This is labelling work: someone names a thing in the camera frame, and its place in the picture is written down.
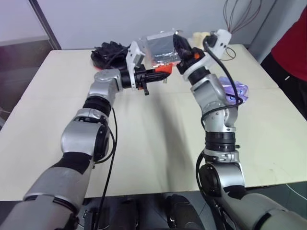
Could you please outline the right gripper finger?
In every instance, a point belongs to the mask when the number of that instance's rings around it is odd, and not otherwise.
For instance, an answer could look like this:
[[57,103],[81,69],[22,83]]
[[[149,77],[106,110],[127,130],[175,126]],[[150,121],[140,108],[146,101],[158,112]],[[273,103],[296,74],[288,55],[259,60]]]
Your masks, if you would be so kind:
[[177,53],[178,60],[182,60],[183,37],[178,34],[173,35],[174,50]]
[[181,48],[181,53],[182,53],[182,58],[187,59],[192,55],[192,48],[187,41],[187,39],[183,39],[182,41],[182,48]]

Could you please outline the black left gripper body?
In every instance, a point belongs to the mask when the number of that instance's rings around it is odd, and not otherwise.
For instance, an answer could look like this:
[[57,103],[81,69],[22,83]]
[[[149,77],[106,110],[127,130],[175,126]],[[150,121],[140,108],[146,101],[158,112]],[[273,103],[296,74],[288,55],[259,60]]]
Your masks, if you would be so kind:
[[144,95],[149,95],[149,91],[147,88],[147,75],[149,74],[149,70],[144,68],[134,68],[134,83],[132,84],[132,88],[134,90],[143,90]]

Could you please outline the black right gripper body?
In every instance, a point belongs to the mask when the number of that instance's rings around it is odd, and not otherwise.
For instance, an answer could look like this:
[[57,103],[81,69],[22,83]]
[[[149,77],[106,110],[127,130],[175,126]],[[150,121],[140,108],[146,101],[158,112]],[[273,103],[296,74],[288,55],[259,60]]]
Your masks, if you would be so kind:
[[177,64],[177,69],[180,74],[184,74],[184,72],[189,69],[193,64],[200,61],[203,57],[205,57],[204,51],[199,48],[192,48],[192,55],[187,58],[183,59]]

